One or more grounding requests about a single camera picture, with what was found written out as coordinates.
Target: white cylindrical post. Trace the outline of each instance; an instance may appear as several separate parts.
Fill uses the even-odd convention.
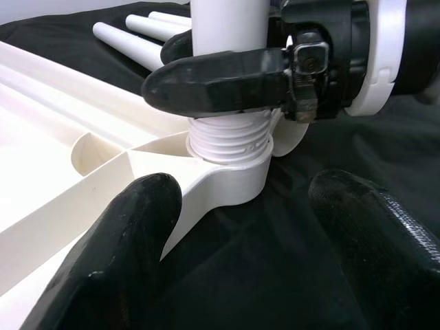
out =
[[[266,48],[269,0],[192,0],[194,55]],[[266,111],[190,119],[188,151],[219,164],[257,158],[270,138]]]
[[[134,32],[145,34],[160,41],[167,41],[176,34],[186,32],[190,29],[190,27],[185,25],[157,21],[138,15],[127,16],[125,24]]]
[[[93,34],[150,71],[164,65],[160,59],[162,47],[155,43],[101,22],[93,26]]]
[[[187,26],[189,28],[191,28],[191,24],[192,24],[191,19],[188,17],[166,14],[164,12],[151,12],[148,17],[156,21],[180,24]]]

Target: white plastic part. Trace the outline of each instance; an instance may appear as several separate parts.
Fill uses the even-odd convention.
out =
[[[368,0],[370,52],[362,88],[346,108],[351,116],[371,116],[386,103],[399,73],[404,48],[406,0]]]
[[[272,112],[271,134],[274,139],[272,156],[286,156],[298,146],[309,128],[309,124],[299,124],[285,119],[280,109]]]
[[[160,59],[162,47],[155,43],[101,22],[93,26],[93,34],[150,71],[164,65]]]
[[[268,0],[193,0],[190,6],[195,56],[265,48]],[[267,146],[270,120],[265,111],[191,119],[188,150],[220,164],[251,160]]]
[[[167,41],[176,34],[186,32],[190,29],[190,27],[185,25],[157,21],[138,15],[127,16],[125,24],[131,31],[145,34],[160,41]]]
[[[188,151],[218,164],[239,164],[259,157],[270,136],[270,111],[190,121]]]
[[[278,118],[270,116],[268,131]],[[269,136],[261,154],[239,164],[191,157],[186,118],[5,43],[0,125],[0,251],[8,251],[0,254],[1,329],[22,324],[74,241],[134,179],[165,172],[181,186],[163,257],[209,210],[255,198],[274,149]]]
[[[150,19],[155,19],[156,21],[180,24],[189,28],[191,28],[191,24],[193,23],[188,17],[166,14],[164,12],[151,12],[148,17]]]

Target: white plastic ring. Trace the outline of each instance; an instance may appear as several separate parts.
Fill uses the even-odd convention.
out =
[[[406,0],[368,0],[370,53],[364,84],[346,108],[351,116],[375,115],[386,103],[399,73],[404,48]]]

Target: black fabric background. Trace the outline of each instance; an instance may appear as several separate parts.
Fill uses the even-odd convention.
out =
[[[189,15],[184,5],[134,3],[9,23],[0,40],[138,94],[148,72],[91,27],[125,29],[128,14],[152,10]],[[325,168],[386,187],[439,237],[440,107],[392,97],[377,116],[311,125],[272,160],[256,199],[207,214],[161,263],[148,329],[369,329],[309,206],[309,182]]]

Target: white vertical pipe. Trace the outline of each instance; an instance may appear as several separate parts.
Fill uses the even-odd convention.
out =
[[[194,55],[266,48],[269,0],[192,0]],[[210,162],[238,164],[256,159],[270,138],[264,112],[190,119],[188,151]]]

